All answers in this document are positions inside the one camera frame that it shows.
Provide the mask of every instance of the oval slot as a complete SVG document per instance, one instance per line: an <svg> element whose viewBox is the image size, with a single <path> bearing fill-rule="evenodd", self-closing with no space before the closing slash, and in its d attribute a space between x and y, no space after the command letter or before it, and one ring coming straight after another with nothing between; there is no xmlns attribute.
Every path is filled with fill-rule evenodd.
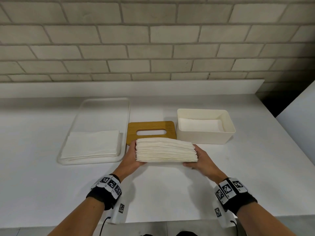
<svg viewBox="0 0 315 236"><path fill-rule="evenodd" d="M165 130L139 130L139 131L137 131L138 136L163 135L163 134L166 134Z"/></svg>

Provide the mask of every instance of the white plastic box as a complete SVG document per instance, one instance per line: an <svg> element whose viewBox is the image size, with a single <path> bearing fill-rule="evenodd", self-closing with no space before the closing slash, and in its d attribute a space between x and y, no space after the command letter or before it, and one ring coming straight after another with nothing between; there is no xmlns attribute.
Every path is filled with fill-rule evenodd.
<svg viewBox="0 0 315 236"><path fill-rule="evenodd" d="M223 131L200 131L200 129L196 131L183 131L185 126L182 126L179 118L221 120ZM177 120L176 135L177 139L181 141L205 144L225 144L235 133L235 127L226 110L180 108L177 110Z"/></svg>

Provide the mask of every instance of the white plastic tray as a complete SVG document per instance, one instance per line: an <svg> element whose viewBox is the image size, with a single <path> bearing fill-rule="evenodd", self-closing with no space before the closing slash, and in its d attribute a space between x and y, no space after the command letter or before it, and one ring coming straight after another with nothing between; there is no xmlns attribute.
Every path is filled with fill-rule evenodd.
<svg viewBox="0 0 315 236"><path fill-rule="evenodd" d="M128 98L96 98L84 100L79 112L73 120L70 130L57 156L57 162L62 165L78 165L117 162L122 159L126 151L126 138L129 123L130 104ZM119 130L121 139L120 155L111 158L78 159L65 161L61 159L61 152L70 132L111 131Z"/></svg>

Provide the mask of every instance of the left hand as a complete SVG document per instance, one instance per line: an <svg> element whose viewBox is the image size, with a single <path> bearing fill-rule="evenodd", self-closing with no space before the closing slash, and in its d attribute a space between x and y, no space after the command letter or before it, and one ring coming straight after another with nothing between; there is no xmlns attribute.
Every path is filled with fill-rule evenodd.
<svg viewBox="0 0 315 236"><path fill-rule="evenodd" d="M113 174L118 176L120 182L127 176L134 173L140 166L144 165L145 162L136 161L136 141L130 143L127 153L124 155L119 166L114 170Z"/></svg>

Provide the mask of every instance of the hand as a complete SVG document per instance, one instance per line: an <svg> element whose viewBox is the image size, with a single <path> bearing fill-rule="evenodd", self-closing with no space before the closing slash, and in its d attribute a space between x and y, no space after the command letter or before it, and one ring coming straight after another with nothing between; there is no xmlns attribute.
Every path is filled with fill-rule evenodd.
<svg viewBox="0 0 315 236"><path fill-rule="evenodd" d="M120 182L127 176L134 173L140 166L144 165L145 162L136 161L136 141L130 143L127 153L124 155L119 166L114 170L113 174L118 176Z"/></svg>
<svg viewBox="0 0 315 236"><path fill-rule="evenodd" d="M184 162L185 167L191 167L193 169L199 170L204 176L208 177L211 181L214 181L217 185L227 178L224 174L211 160L208 154L201 149L199 146L195 145L195 151L197 152L198 162Z"/></svg>

